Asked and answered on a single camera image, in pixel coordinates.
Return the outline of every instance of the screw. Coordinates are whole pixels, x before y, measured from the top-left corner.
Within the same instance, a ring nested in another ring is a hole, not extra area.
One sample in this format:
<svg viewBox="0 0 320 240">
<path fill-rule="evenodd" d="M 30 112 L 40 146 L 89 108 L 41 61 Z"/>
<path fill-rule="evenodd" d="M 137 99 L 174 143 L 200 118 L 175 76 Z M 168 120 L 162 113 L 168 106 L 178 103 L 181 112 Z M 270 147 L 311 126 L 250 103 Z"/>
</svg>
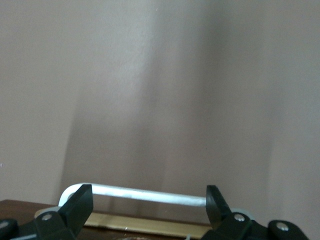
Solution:
<svg viewBox="0 0 320 240">
<path fill-rule="evenodd" d="M 287 226 L 287 224 L 280 221 L 276 223 L 276 227 L 282 231 L 289 231 L 289 227 Z"/>
<path fill-rule="evenodd" d="M 246 219 L 244 216 L 242 216 L 241 214 L 237 213 L 236 215 L 234 215 L 234 219 L 239 221 L 239 222 L 244 222 Z"/>
<path fill-rule="evenodd" d="M 8 225 L 9 225 L 9 222 L 3 221 L 3 222 L 0 223 L 0 229 L 3 229 L 3 228 L 5 228 L 5 227 L 8 226 Z"/>
<path fill-rule="evenodd" d="M 42 217 L 42 221 L 47 221 L 47 220 L 49 220 L 51 217 L 52 217 L 51 214 L 46 214 L 46 215 L 44 215 L 44 216 Z"/>
</svg>

